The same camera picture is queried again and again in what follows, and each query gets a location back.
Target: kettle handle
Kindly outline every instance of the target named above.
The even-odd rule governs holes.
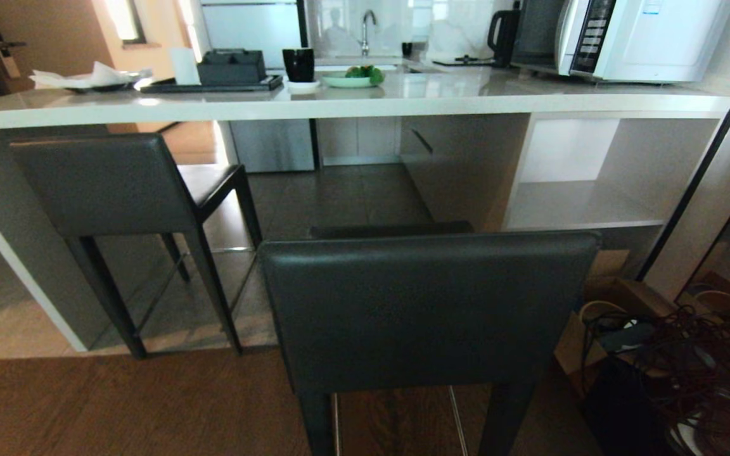
[[[501,19],[505,15],[506,11],[496,11],[495,15],[492,15],[492,23],[489,24],[489,36],[486,37],[486,44],[489,45],[489,49],[495,52],[501,52],[501,48],[495,42],[495,33],[497,32],[497,24],[501,22]]]

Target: stool backrest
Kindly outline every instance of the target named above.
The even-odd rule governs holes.
[[[599,242],[573,233],[263,243],[292,387],[539,380]]]
[[[37,138],[11,149],[61,236],[196,226],[193,199],[158,134]]]

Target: napkin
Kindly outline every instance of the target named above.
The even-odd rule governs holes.
[[[150,68],[144,68],[139,72],[118,72],[112,67],[95,61],[95,66],[90,75],[76,75],[64,77],[56,73],[40,72],[33,70],[30,79],[35,81],[36,89],[90,89],[90,87],[116,86],[117,84],[128,84],[141,78],[148,78],[153,74]]]

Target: refrigerator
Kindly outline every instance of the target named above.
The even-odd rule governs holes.
[[[282,49],[307,44],[297,0],[202,0],[201,10],[212,49],[260,50],[269,75],[285,73]],[[231,121],[229,130],[238,161],[249,173],[315,168],[316,145],[308,119]]]

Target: green plate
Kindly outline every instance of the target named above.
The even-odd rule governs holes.
[[[379,84],[371,84],[371,78],[346,78],[344,72],[330,73],[323,76],[325,84],[341,89],[362,89],[363,87],[376,87]]]

